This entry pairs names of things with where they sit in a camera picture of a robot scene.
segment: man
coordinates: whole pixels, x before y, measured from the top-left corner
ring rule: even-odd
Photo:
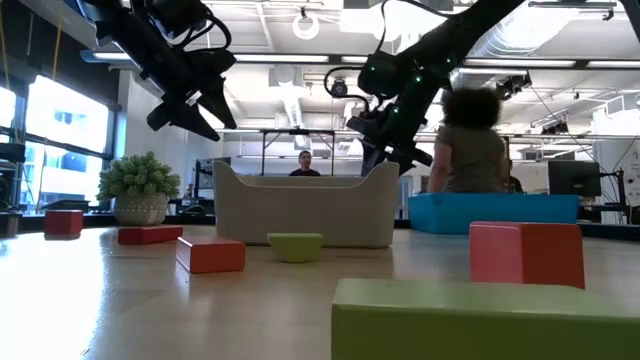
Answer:
[[[307,150],[300,152],[298,163],[300,168],[293,171],[289,176],[320,176],[319,172],[311,169],[311,153]]]
[[[515,176],[511,176],[511,170],[513,170],[513,161],[511,159],[509,161],[509,184],[507,186],[507,192],[511,194],[522,194],[524,191],[522,190],[522,184],[520,180]]]

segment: foam block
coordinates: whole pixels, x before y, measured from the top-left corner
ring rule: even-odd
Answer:
[[[415,230],[466,235],[474,221],[575,224],[577,195],[435,193],[409,198]]]
[[[342,279],[334,360],[640,359],[640,318],[568,286]]]
[[[577,225],[474,222],[470,248],[474,282],[585,287]]]
[[[317,261],[324,242],[322,235],[311,233],[272,233],[267,238],[276,256],[289,263]]]
[[[214,236],[183,236],[176,245],[176,259],[192,274],[241,271],[245,252],[244,243]]]
[[[155,244],[173,241],[180,236],[182,236],[182,226],[127,227],[118,229],[118,244]]]
[[[80,210],[47,210],[44,215],[45,235],[77,235],[84,218]]]

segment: curly hair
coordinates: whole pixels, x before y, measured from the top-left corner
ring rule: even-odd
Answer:
[[[490,129],[500,120],[502,105],[491,89],[457,89],[443,102],[445,125]]]

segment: plant pot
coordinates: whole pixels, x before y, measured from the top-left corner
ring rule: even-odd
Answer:
[[[167,195],[119,195],[113,214],[120,225],[151,226],[164,221],[167,215]]]

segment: blue tray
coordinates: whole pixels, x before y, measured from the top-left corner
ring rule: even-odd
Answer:
[[[411,227],[432,234],[468,234],[473,221],[575,224],[577,195],[423,194],[409,198]]]

